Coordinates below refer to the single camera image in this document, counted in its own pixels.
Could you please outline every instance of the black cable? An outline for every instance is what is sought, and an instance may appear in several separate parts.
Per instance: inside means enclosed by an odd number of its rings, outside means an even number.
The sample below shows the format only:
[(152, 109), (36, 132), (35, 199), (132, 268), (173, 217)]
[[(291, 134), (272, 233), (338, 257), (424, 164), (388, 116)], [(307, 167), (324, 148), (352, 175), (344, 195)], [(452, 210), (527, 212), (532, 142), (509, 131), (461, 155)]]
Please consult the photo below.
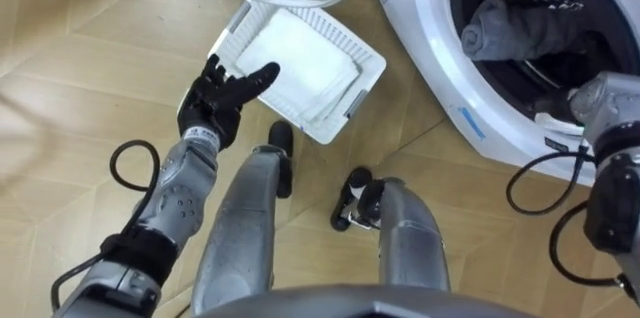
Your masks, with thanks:
[(178, 312), (178, 314), (176, 314), (174, 318), (182, 317), (182, 315), (185, 314), (189, 308), (191, 308), (191, 304), (187, 304), (184, 308), (182, 308), (182, 310)]
[[(149, 180), (149, 185), (147, 187), (135, 185), (126, 181), (118, 172), (118, 158), (120, 158), (120, 155), (124, 151), (132, 147), (146, 148), (151, 155), (151, 160), (153, 162), (153, 171), (151, 173), (151, 179)], [(158, 151), (156, 150), (156, 148), (147, 141), (139, 139), (128, 141), (121, 144), (118, 148), (116, 148), (115, 151), (113, 151), (111, 159), (109, 160), (109, 171), (111, 172), (111, 176), (113, 176), (113, 179), (116, 182), (120, 183), (122, 186), (136, 191), (145, 192), (142, 200), (140, 201), (140, 204), (138, 204), (138, 207), (133, 212), (133, 215), (131, 216), (131, 218), (129, 218), (124, 228), (122, 228), (122, 231), (120, 232), (120, 234), (126, 234), (133, 227), (133, 225), (136, 224), (147, 204), (149, 204), (151, 197), (153, 196), (153, 191), (158, 184), (158, 176), (160, 175), (160, 156), (158, 155)], [(64, 284), (74, 276), (87, 270), (88, 268), (91, 268), (92, 265), (102, 260), (106, 253), (107, 252), (100, 252), (96, 254), (85, 262), (70, 269), (53, 282), (53, 284), (51, 285), (51, 308), (53, 312), (56, 312), (58, 309), (60, 309), (60, 287), (62, 286), (62, 284)]]
[(565, 228), (567, 223), (569, 223), (571, 218), (575, 217), (585, 209), (587, 209), (586, 201), (569, 209), (553, 227), (551, 237), (549, 238), (549, 256), (551, 257), (551, 263), (553, 263), (553, 266), (556, 267), (560, 274), (574, 283), (589, 287), (617, 287), (620, 285), (620, 282), (615, 278), (592, 279), (579, 277), (569, 272), (560, 262), (560, 257), (558, 257), (558, 241), (560, 239), (560, 233), (562, 233), (562, 230)]
[[(573, 190), (576, 188), (576, 184), (578, 182), (578, 178), (580, 177), (580, 171), (582, 170), (582, 165), (584, 164), (584, 162), (595, 163), (595, 158), (588, 155), (586, 153), (587, 150), (588, 148), (586, 148), (585, 146), (580, 146), (580, 150), (578, 152), (557, 152), (557, 153), (547, 154), (540, 158), (536, 158), (532, 160), (531, 162), (526, 164), (524, 167), (520, 168), (516, 172), (516, 174), (514, 174), (513, 177), (511, 177), (511, 179), (509, 180), (509, 183), (507, 183), (507, 202), (509, 203), (511, 208), (513, 208), (513, 210), (515, 210), (520, 214), (529, 215), (529, 216), (541, 216), (541, 215), (549, 214), (555, 211), (556, 209), (558, 209), (558, 207), (560, 207), (564, 202), (566, 202), (566, 200), (569, 198)], [(525, 175), (527, 172), (529, 172), (533, 167), (537, 166), (538, 164), (544, 163), (548, 160), (562, 158), (562, 157), (575, 157), (576, 163), (573, 166), (573, 174), (571, 175), (571, 179), (569, 180), (569, 185), (567, 186), (567, 189), (565, 189), (565, 191), (562, 193), (560, 198), (558, 198), (553, 204), (551, 204), (547, 208), (540, 209), (540, 210), (528, 210), (528, 209), (521, 208), (518, 204), (516, 204), (515, 200), (513, 199), (513, 187), (520, 180), (520, 178), (522, 178), (523, 175)]]
[[(588, 162), (588, 163), (595, 164), (595, 158), (587, 154), (588, 150), (589, 148), (585, 144), (581, 144), (577, 152), (557, 152), (557, 153), (547, 154), (540, 158), (534, 159), (524, 167), (520, 168), (516, 172), (516, 174), (514, 174), (513, 177), (511, 177), (511, 179), (509, 180), (509, 183), (507, 184), (507, 189), (506, 189), (507, 202), (509, 203), (511, 208), (513, 208), (518, 213), (528, 215), (528, 216), (541, 216), (541, 215), (549, 214), (555, 211), (556, 209), (558, 209), (558, 207), (560, 207), (564, 202), (567, 201), (567, 199), (575, 189), (576, 184), (578, 182), (578, 178), (580, 177), (580, 171), (582, 170), (582, 166), (584, 165), (584, 163)], [(522, 176), (528, 171), (530, 171), (534, 166), (552, 159), (563, 158), (563, 157), (575, 157), (576, 162), (573, 165), (573, 174), (571, 175), (571, 179), (569, 180), (569, 185), (567, 186), (567, 189), (565, 189), (565, 191), (562, 193), (560, 198), (558, 198), (549, 207), (540, 209), (540, 210), (527, 210), (518, 206), (515, 203), (515, 200), (513, 199), (513, 192), (512, 192), (513, 187), (518, 182), (518, 180), (520, 180), (520, 178), (522, 178)], [(560, 274), (562, 274), (562, 276), (580, 285), (590, 286), (590, 287), (623, 286), (621, 280), (617, 278), (593, 279), (593, 278), (583, 278), (583, 277), (577, 276), (571, 273), (560, 261), (560, 257), (558, 256), (558, 241), (560, 238), (560, 233), (562, 233), (562, 230), (565, 228), (567, 223), (569, 223), (569, 221), (573, 217), (575, 217), (578, 213), (585, 210), (586, 208), (587, 208), (586, 201), (578, 204), (574, 208), (571, 208), (560, 218), (560, 220), (558, 220), (556, 225), (553, 227), (551, 236), (549, 237), (549, 256), (551, 258), (551, 263), (553, 263), (553, 266), (558, 270)]]

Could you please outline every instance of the gray towel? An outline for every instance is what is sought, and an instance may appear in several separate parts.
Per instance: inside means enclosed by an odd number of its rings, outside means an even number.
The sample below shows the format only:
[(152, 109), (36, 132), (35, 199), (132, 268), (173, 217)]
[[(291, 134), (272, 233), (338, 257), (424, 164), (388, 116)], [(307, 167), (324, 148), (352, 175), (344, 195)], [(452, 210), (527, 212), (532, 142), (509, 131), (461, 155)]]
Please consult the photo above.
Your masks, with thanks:
[(510, 8), (504, 0), (485, 0), (462, 31), (462, 49), (472, 60), (540, 58), (572, 47), (583, 32), (577, 11)]

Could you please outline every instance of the white towel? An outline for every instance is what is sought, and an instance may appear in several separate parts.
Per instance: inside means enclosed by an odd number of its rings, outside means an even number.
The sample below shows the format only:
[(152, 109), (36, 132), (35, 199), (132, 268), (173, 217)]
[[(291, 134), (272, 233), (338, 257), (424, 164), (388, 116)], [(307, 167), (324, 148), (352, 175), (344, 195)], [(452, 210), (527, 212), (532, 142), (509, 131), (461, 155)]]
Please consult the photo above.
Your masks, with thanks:
[(286, 9), (274, 13), (236, 66), (249, 74), (272, 61), (281, 70), (268, 94), (287, 101), (305, 120), (325, 118), (323, 112), (359, 75), (348, 54)]

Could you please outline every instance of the robot leg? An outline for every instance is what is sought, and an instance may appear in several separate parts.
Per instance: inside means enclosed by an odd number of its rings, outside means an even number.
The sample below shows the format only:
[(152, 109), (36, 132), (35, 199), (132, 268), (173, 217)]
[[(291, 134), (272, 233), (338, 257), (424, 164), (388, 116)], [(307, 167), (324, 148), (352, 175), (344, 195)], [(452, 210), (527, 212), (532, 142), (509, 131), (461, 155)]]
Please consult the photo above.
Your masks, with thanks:
[(444, 243), (427, 205), (398, 179), (356, 168), (344, 184), (331, 225), (380, 230), (382, 284), (450, 290)]
[[(292, 144), (290, 127), (283, 127)], [(271, 288), (275, 198), (291, 192), (290, 154), (282, 145), (260, 146), (238, 170), (200, 262), (191, 302), (194, 316)]]

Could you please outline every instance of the white plastic tray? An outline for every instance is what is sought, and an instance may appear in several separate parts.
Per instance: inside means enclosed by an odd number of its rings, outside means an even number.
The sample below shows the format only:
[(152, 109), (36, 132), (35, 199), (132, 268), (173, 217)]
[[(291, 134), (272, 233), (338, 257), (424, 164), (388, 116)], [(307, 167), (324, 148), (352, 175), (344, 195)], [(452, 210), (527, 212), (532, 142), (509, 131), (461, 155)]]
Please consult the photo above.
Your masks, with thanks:
[[(273, 13), (281, 9), (266, 3), (246, 0), (211, 48), (228, 74), (242, 76), (235, 65), (244, 49), (264, 28)], [(299, 112), (267, 90), (259, 99), (293, 125), (321, 144), (329, 144), (353, 116), (387, 66), (386, 60), (347, 27), (318, 8), (282, 8), (300, 17), (353, 59), (360, 75), (351, 84), (329, 117), (320, 122), (302, 120)]]

